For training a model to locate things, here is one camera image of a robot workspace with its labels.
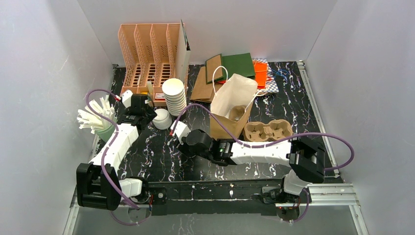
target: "brown envelope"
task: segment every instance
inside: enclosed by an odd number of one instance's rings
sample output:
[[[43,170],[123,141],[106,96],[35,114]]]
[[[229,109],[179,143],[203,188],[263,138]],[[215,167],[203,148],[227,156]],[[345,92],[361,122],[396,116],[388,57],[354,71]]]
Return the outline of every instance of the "brown envelope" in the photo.
[[[212,77],[213,77],[213,72],[215,72],[215,69],[218,66],[222,65],[222,54],[213,56],[212,58],[206,60],[206,83],[212,83]],[[223,68],[218,69],[215,73],[215,81],[220,79],[220,80],[225,80],[224,78],[224,73],[225,71],[223,70]]]
[[[217,91],[221,87],[222,84],[215,85]],[[197,75],[190,100],[211,103],[214,96],[215,93],[213,92],[212,84],[206,84],[206,67],[203,66]]]

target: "paper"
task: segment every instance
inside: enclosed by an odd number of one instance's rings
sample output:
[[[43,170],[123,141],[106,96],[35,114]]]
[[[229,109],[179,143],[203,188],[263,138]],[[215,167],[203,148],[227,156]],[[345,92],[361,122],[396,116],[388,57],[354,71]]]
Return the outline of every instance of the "paper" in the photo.
[[[222,85],[215,85],[216,90],[219,90],[221,87]],[[210,103],[212,102],[213,97],[213,85],[211,83],[206,84],[206,67],[201,67],[190,100]]]
[[[228,70],[229,78],[234,73],[248,78],[255,77],[254,65],[252,64],[250,53],[222,56],[222,64]]]
[[[238,137],[245,124],[248,122],[252,108],[252,99],[255,96],[258,84],[252,79],[234,74],[228,82],[216,93],[211,105],[210,111],[215,117],[236,137]],[[236,106],[245,106],[243,115],[232,114],[231,120],[227,117],[231,116],[231,109]],[[214,139],[229,139],[230,135],[218,124],[218,122],[210,117],[210,134]]]
[[[216,68],[222,65],[222,54],[213,56],[212,58],[206,60],[206,84],[212,83],[213,72]],[[225,70],[220,68],[215,73],[215,81],[222,80],[226,75]]]
[[[255,81],[258,83],[258,89],[264,89],[268,75],[268,64],[259,62],[257,60],[255,60],[253,63],[255,69]]]

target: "red item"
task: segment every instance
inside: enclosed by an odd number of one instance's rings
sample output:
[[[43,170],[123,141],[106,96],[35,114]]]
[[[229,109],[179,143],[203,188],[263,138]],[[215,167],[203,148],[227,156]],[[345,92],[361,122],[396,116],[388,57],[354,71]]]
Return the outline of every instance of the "red item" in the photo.
[[[258,83],[258,89],[264,89],[265,88],[265,82],[268,79],[268,64],[262,63],[259,61],[254,60],[254,70],[255,70],[255,81]],[[224,84],[225,81],[218,81],[215,83]]]

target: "white paper bag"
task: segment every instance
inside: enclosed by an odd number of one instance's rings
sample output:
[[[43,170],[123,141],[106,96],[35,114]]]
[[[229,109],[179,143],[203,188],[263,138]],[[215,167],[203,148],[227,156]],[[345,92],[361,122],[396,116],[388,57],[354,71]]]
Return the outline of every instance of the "white paper bag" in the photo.
[[[257,87],[255,80],[234,73],[218,92],[214,90],[215,97],[210,105],[210,111],[236,137],[241,134],[248,122]],[[229,119],[230,111],[235,106],[246,106],[245,113],[239,121]],[[210,136],[215,139],[231,138],[212,117],[210,118]]]

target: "blue wire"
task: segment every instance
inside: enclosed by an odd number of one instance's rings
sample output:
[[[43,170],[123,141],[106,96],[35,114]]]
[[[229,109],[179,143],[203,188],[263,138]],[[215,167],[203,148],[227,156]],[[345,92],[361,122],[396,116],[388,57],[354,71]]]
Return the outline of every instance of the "blue wire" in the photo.
[[[278,76],[283,77],[283,78],[284,78],[284,80],[285,80],[285,82],[288,82],[288,79],[285,77],[285,75],[283,75],[283,74],[281,73],[282,71],[284,71],[284,72],[286,72],[287,74],[289,74],[289,72],[287,72],[286,70],[279,70],[279,71],[275,71],[275,70],[271,69],[271,71],[272,71],[275,75],[278,75]]]

